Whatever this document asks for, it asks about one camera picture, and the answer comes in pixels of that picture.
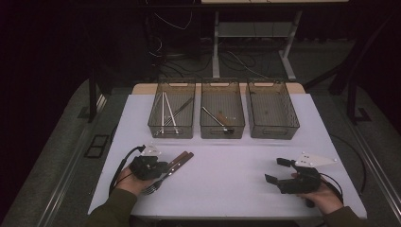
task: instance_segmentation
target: floor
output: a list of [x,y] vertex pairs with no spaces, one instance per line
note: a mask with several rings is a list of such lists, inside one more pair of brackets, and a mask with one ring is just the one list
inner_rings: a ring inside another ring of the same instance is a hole
[[[202,43],[203,54],[199,59],[188,59],[176,53],[168,56],[168,61],[160,67],[160,77],[211,77],[211,42],[203,39]],[[283,78],[285,71],[276,52],[282,44],[283,41],[270,39],[221,39],[220,76],[244,80],[263,76]],[[330,70],[345,59],[353,44],[349,41],[294,43],[289,60],[296,81],[304,84]],[[331,96],[327,92],[330,81],[327,79],[307,92],[312,95],[355,188],[364,189],[360,197],[368,212],[367,222],[371,227],[401,226],[399,214],[392,209],[392,204],[399,203],[399,199],[389,202],[388,196],[393,191],[401,191],[398,180],[401,165],[394,161],[401,160],[401,136],[362,89],[357,91],[357,106],[372,120],[356,126],[350,123],[345,116],[346,94]],[[83,225],[108,148],[113,143],[114,129],[130,92],[130,87],[118,87],[111,95],[100,96],[98,114],[88,123],[88,82],[77,89],[2,226]],[[108,136],[104,152],[99,159],[85,158],[83,155],[96,135]],[[372,168],[369,154],[373,154],[385,176],[378,175]],[[359,156],[367,161],[366,183]],[[382,183],[386,178],[393,190]],[[297,220],[297,223],[313,227],[322,220]]]

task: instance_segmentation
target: dark background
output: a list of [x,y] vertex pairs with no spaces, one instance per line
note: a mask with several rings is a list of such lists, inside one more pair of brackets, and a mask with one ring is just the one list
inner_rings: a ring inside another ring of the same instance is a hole
[[[396,9],[396,2],[359,0],[340,8],[305,8],[297,38],[356,40],[359,47],[353,50],[353,56],[357,56],[367,38]],[[103,93],[117,86],[152,81],[155,68],[148,54],[149,32],[159,32],[167,40],[179,39],[188,47],[182,51],[196,55],[194,37],[213,31],[209,24],[213,23],[213,15],[197,12],[190,34],[175,33],[177,38],[161,26],[144,26],[149,14],[128,8],[80,9],[65,1],[1,1],[0,219],[34,166],[69,98],[91,73],[96,75]],[[401,132],[400,22],[398,9],[369,46],[356,77]],[[343,70],[344,81],[348,80],[347,70]]]

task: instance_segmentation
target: hand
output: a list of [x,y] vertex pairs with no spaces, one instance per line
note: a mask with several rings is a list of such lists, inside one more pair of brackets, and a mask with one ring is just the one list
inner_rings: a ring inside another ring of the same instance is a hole
[[321,186],[315,192],[298,194],[297,196],[315,202],[315,205],[319,207],[324,215],[335,212],[344,206],[336,194],[324,183],[321,183]]
[[117,178],[115,188],[120,188],[131,192],[135,196],[139,196],[141,191],[152,184],[153,180],[142,181],[132,174],[129,167],[125,167]]

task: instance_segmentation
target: person's sleeve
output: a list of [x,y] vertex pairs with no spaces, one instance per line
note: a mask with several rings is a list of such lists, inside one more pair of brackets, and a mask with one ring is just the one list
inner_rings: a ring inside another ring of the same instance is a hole
[[115,188],[107,201],[92,211],[85,226],[128,227],[131,210],[135,203],[135,195]]
[[367,227],[366,222],[359,219],[349,206],[325,215],[323,219],[328,227]]

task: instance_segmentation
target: table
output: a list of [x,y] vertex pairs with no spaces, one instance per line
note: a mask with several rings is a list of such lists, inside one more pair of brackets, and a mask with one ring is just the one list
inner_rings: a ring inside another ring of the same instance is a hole
[[[294,195],[280,194],[276,186],[266,183],[264,176],[266,173],[278,179],[290,178],[294,169],[277,165],[275,159],[297,159],[305,151],[338,159],[337,164],[321,166],[318,170],[336,179],[344,192],[345,205],[351,206],[359,217],[367,218],[366,210],[331,143],[311,96],[305,94],[299,84],[288,85],[301,125],[290,141],[252,139],[248,125],[242,139],[201,139],[199,92],[195,100],[194,137],[154,139],[147,123],[156,86],[138,84],[133,95],[128,97],[89,213],[108,198],[109,184],[126,154],[132,148],[153,142],[162,152],[160,161],[169,162],[184,150],[193,152],[195,156],[168,178],[158,191],[139,197],[132,210],[133,215],[158,219],[318,217],[318,209],[306,208],[304,201]],[[242,102],[245,120],[248,122],[244,95]]]
[[[348,0],[201,0],[203,4],[279,4],[279,3],[336,3],[336,2],[348,2]],[[289,50],[291,49],[292,43],[295,38],[299,22],[301,20],[302,11],[298,10],[295,13],[292,22],[281,22],[281,23],[265,23],[264,34],[256,33],[255,23],[222,23],[218,19],[218,11],[215,15],[215,35],[214,35],[214,49],[213,49],[213,77],[219,78],[219,62],[218,62],[218,37],[287,37],[287,43],[282,50],[279,51],[280,60],[284,66],[288,79],[295,80],[295,74],[292,70],[292,66],[288,60]],[[253,28],[249,29],[250,32],[240,34],[243,26],[249,26],[247,24],[253,24]]]

